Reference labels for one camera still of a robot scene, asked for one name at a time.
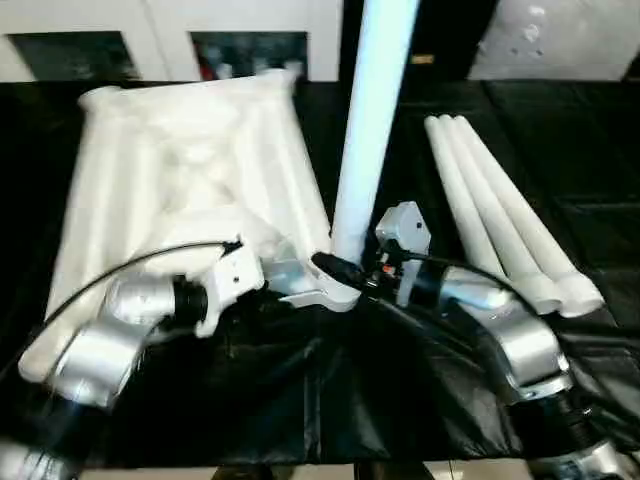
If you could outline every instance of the floor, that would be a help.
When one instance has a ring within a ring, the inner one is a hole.
[[[451,462],[426,462],[424,465],[436,480],[494,480],[496,478],[527,480],[530,478],[524,462],[519,460],[472,462],[453,460]],[[227,477],[227,475],[220,475],[221,472],[216,470],[215,468],[102,470],[85,472],[81,480],[218,480],[218,478]],[[273,474],[275,480],[353,480],[354,478],[353,465],[274,467]],[[421,480],[419,478],[421,475],[400,475],[397,473],[384,475],[384,479],[400,480],[400,476],[404,480]]]
[[[640,459],[640,452],[634,452]],[[624,468],[631,468],[626,457],[620,456]],[[424,464],[366,464],[366,474],[349,465],[304,465],[271,467],[273,480],[428,480],[423,467],[436,480],[529,480],[522,460],[451,460]],[[87,471],[80,480],[253,480],[246,469],[190,468]]]

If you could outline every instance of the white rod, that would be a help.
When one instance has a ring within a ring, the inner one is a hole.
[[[470,148],[476,165],[536,262],[563,291],[560,314],[576,317],[600,307],[604,300],[596,286],[576,269],[467,119],[456,117],[454,123],[458,134]]]
[[[531,303],[538,314],[557,310],[562,299],[560,290],[540,271],[511,219],[473,160],[463,137],[458,135],[453,119],[449,115],[443,115],[440,122],[482,223],[513,286]]]
[[[440,122],[435,117],[428,117],[424,125],[431,142],[440,181],[447,196],[447,203],[458,227],[468,260],[478,268],[504,277],[500,260],[482,224],[471,194],[467,190]]]
[[[333,222],[333,253],[360,262],[420,0],[367,0]]]

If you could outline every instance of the white tube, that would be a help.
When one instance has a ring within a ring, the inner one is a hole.
[[[542,271],[563,291],[560,314],[576,317],[604,303],[593,282],[576,270],[569,257],[542,223],[522,193],[464,117],[456,117],[456,130],[464,138],[473,158],[496,197],[509,215]]]
[[[478,268],[504,277],[500,260],[482,224],[471,194],[467,190],[449,142],[441,130],[440,122],[435,117],[428,117],[424,126],[431,142],[447,203],[458,227],[460,240],[469,262]]]
[[[419,0],[367,0],[333,222],[333,253],[359,263]]]
[[[478,169],[463,138],[457,134],[453,119],[449,115],[443,115],[440,122],[482,223],[513,286],[538,314],[557,310],[562,300],[560,289],[540,271],[511,219]]]

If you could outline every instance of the cabinet door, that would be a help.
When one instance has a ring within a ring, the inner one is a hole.
[[[172,80],[283,66],[311,80],[337,80],[342,0],[143,1]]]
[[[168,80],[140,0],[0,1],[0,81]]]

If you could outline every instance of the white plastic pipe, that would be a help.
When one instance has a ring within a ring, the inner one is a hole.
[[[431,142],[447,203],[460,232],[467,258],[476,267],[504,277],[500,260],[482,224],[471,194],[467,190],[440,122],[435,117],[428,117],[424,126]]]
[[[569,257],[513,184],[496,158],[464,117],[454,120],[458,134],[471,150],[476,165],[509,215],[542,271],[564,293],[560,314],[577,317],[604,303],[593,282],[576,270]]]
[[[511,219],[473,160],[463,137],[458,135],[453,119],[449,115],[443,115],[439,121],[482,223],[511,283],[538,314],[557,310],[562,300],[560,289],[540,271]]]
[[[333,222],[333,253],[360,262],[420,0],[367,0]]]

